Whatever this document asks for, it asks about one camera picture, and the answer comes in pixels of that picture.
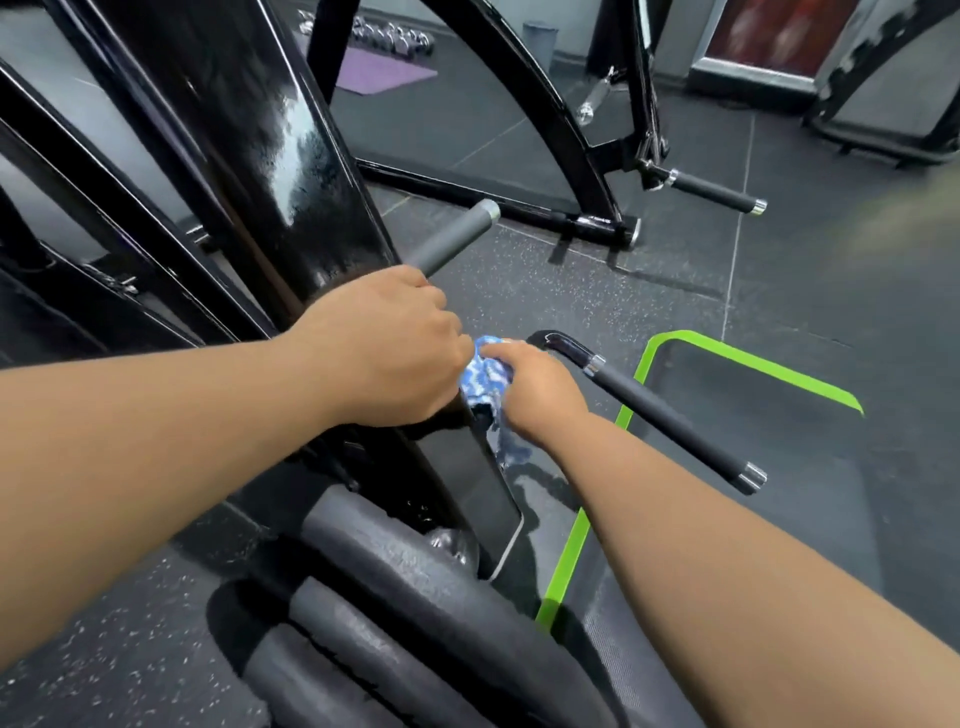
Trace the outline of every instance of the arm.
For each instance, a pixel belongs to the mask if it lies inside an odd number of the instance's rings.
[[[960,657],[812,549],[588,413],[526,344],[511,424],[560,464],[637,620],[713,725],[960,725]]]
[[[392,268],[273,341],[0,373],[0,667],[328,427],[450,401],[473,345],[444,305]]]

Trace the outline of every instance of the blue towel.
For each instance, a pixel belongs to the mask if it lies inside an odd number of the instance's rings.
[[[480,347],[503,341],[496,336],[481,336],[474,342],[473,359],[460,376],[460,389],[470,407],[486,404],[493,414],[492,430],[497,433],[496,462],[501,468],[522,465],[533,451],[507,426],[501,402],[514,378],[514,370],[497,359],[485,359]]]

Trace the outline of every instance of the wall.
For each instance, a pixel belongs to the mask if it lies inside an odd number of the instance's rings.
[[[492,4],[520,35],[527,20],[556,26],[557,50],[574,56],[587,55],[600,0],[492,0]],[[440,18],[420,0],[363,0],[362,7],[438,23]]]

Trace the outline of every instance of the dumbbell rack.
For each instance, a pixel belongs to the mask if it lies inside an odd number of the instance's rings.
[[[312,36],[316,14],[305,10],[300,10],[298,13],[300,14],[300,32],[305,36]],[[417,56],[430,56],[434,48],[433,37],[424,31],[395,23],[377,25],[363,15],[353,17],[350,40],[356,45],[386,51],[408,61]]]

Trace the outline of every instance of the rubber gym floor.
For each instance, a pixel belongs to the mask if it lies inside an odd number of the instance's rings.
[[[292,7],[280,9],[292,18]],[[42,12],[15,13],[0,22],[0,56],[184,218]],[[530,123],[459,41],[441,37],[430,63],[440,70],[434,80],[336,95],[351,147],[569,195]],[[555,67],[554,77],[571,103],[588,91],[574,69]],[[591,141],[628,131],[625,103],[612,96],[588,128]],[[882,591],[960,648],[958,172],[840,157],[796,118],[668,88],[661,115],[674,166],[747,187],[768,199],[767,213],[748,219],[679,192],[642,193],[636,177],[617,173],[618,201],[643,218],[635,250],[498,225],[436,276],[450,308],[476,335],[566,330],[626,371],[648,338],[690,328],[853,393],[866,412],[860,464]],[[95,257],[91,241],[5,161],[0,182],[40,234]],[[372,194],[401,254],[457,214],[391,189]],[[595,411],[616,415],[599,390],[585,393]],[[503,588],[536,611],[577,503],[545,457],[510,475],[527,530]],[[284,465],[264,477],[296,487],[310,475]],[[237,502],[255,509],[244,497]],[[202,517],[0,677],[0,725],[265,725],[204,622],[207,597],[255,535],[230,505]]]

